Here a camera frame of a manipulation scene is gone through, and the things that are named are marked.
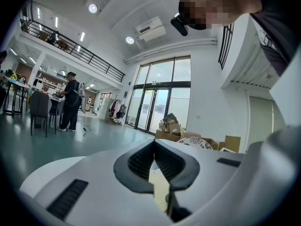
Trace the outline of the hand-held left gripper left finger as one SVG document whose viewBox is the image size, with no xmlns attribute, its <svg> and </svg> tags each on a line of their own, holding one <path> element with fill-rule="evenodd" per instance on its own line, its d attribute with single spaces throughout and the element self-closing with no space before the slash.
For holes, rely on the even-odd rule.
<svg viewBox="0 0 301 226">
<path fill-rule="evenodd" d="M 148 140 L 123 153 L 114 162 L 113 172 L 116 179 L 134 193 L 154 193 L 154 186 L 149 182 L 154 161 L 153 143 L 153 139 Z"/>
</svg>

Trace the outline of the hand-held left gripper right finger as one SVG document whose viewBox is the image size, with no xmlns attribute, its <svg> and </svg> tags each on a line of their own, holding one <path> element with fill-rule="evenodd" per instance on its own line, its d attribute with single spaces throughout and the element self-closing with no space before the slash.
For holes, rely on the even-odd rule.
<svg viewBox="0 0 301 226">
<path fill-rule="evenodd" d="M 154 140 L 154 160 L 171 191 L 189 188 L 200 171 L 200 164 L 194 157 L 158 139 Z"/>
</svg>

